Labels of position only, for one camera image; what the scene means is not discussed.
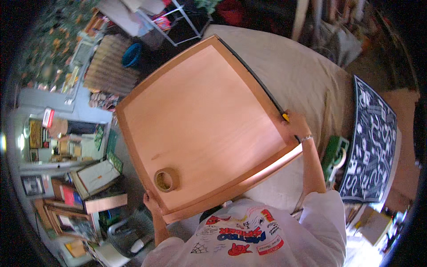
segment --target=graphic print t-shirt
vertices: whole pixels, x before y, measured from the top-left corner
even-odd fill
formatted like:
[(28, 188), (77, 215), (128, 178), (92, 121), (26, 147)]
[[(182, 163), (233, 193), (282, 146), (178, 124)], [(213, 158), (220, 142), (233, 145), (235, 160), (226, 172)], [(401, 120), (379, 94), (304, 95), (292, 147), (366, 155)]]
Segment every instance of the graphic print t-shirt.
[(171, 237), (143, 266), (342, 266), (345, 212), (337, 191), (313, 192), (298, 222), (281, 210), (239, 200), (202, 221), (185, 243)]

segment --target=tape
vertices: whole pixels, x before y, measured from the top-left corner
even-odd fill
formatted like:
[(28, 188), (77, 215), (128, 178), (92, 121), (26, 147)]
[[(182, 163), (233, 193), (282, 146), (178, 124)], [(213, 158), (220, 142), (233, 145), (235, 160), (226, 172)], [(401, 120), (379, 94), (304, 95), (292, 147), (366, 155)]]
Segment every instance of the tape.
[(154, 184), (158, 190), (168, 193), (179, 189), (179, 177), (172, 168), (164, 168), (154, 174)]

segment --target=doormat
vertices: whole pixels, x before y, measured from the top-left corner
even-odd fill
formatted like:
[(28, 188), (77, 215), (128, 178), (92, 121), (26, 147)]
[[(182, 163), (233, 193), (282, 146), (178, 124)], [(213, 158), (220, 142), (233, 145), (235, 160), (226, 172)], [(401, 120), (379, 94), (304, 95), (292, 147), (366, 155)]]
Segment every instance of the doormat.
[(119, 171), (120, 174), (122, 174), (123, 171), (123, 162), (119, 160), (119, 158), (114, 155), (112, 151), (107, 152), (107, 159), (111, 161), (114, 165), (114, 168)]
[(380, 202), (395, 155), (396, 114), (356, 75), (354, 90), (354, 135), (339, 194), (348, 202)]
[(116, 143), (117, 143), (117, 133), (111, 129), (110, 134), (108, 135), (108, 143), (107, 143), (107, 153), (111, 151), (114, 153), (116, 151)]
[(101, 125), (98, 125), (95, 132), (95, 147), (99, 151), (99, 149), (101, 148), (102, 138), (104, 137), (104, 129)]

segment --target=person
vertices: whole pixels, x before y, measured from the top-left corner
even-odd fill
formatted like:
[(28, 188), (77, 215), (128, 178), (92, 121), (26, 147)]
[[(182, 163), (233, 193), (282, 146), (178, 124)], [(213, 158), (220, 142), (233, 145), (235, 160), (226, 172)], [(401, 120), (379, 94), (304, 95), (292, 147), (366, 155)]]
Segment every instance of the person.
[(344, 204), (326, 192), (310, 128), (301, 114), (287, 111), (291, 134), (302, 143), (304, 208), (299, 222), (279, 209), (238, 200), (204, 219), (184, 242), (170, 237), (152, 192), (143, 201), (151, 211), (156, 248), (143, 266), (342, 266), (346, 233)]

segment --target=black rug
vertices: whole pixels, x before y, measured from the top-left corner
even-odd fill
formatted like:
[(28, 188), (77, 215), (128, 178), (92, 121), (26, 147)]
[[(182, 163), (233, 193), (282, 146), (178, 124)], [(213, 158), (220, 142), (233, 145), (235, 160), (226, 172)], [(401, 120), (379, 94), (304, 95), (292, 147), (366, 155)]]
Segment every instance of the black rug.
[(354, 90), (354, 136), (339, 194), (343, 201), (380, 202), (395, 155), (396, 114), (357, 76)]

